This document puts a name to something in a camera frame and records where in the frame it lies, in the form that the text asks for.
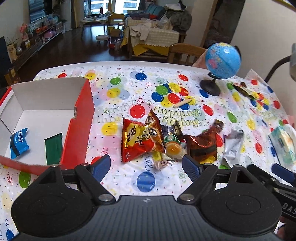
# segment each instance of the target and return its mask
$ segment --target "tv cabinet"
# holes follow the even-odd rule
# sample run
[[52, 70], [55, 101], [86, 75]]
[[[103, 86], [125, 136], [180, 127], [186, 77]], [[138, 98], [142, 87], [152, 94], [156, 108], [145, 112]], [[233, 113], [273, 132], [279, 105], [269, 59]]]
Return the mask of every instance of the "tv cabinet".
[[[57, 34], [47, 40], [45, 43], [42, 41], [42, 36], [54, 27]], [[38, 33], [36, 36], [33, 37], [35, 41], [34, 44], [25, 50], [17, 57], [15, 61], [12, 62], [16, 71], [18, 71], [35, 53], [37, 53], [40, 49], [42, 49], [48, 42], [52, 41], [56, 36], [63, 32], [63, 22], [59, 22], [55, 25], [48, 26], [48, 29]]]

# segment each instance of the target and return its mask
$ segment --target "wooden floor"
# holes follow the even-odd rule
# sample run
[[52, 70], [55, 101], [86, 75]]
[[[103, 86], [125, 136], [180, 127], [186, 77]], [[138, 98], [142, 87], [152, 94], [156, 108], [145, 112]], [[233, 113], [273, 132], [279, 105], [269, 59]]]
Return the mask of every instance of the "wooden floor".
[[[117, 55], [103, 42], [97, 46], [96, 36], [101, 34], [104, 34], [103, 26], [93, 26], [92, 28], [86, 26], [82, 41], [81, 28], [68, 31], [64, 35], [60, 34], [19, 69], [21, 81], [31, 81], [39, 71], [61, 65], [128, 60], [128, 54], [124, 50], [120, 55]], [[140, 61], [144, 59], [133, 58], [131, 60]]]

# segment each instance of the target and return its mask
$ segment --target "red cardboard box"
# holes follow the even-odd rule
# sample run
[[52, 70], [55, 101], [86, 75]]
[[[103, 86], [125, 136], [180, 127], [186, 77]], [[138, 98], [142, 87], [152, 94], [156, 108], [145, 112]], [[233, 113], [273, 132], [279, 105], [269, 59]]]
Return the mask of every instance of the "red cardboard box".
[[[44, 139], [62, 133], [61, 169], [85, 162], [94, 115], [89, 80], [80, 77], [18, 83], [0, 100], [0, 163], [40, 175], [46, 163]], [[30, 149], [12, 160], [10, 136], [28, 128]]]

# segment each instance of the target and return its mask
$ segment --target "television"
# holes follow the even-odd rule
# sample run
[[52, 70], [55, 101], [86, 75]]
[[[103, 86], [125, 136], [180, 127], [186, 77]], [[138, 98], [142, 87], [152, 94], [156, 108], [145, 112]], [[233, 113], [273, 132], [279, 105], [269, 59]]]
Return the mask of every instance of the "television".
[[29, 12], [31, 23], [52, 14], [52, 0], [29, 0]]

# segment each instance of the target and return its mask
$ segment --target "globe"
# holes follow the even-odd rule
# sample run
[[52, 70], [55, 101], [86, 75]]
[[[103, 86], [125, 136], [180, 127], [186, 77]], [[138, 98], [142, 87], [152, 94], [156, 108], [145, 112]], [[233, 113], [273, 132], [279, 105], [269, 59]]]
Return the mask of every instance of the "globe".
[[227, 43], [216, 43], [208, 48], [205, 64], [217, 78], [228, 79], [237, 74], [241, 58], [235, 47]]

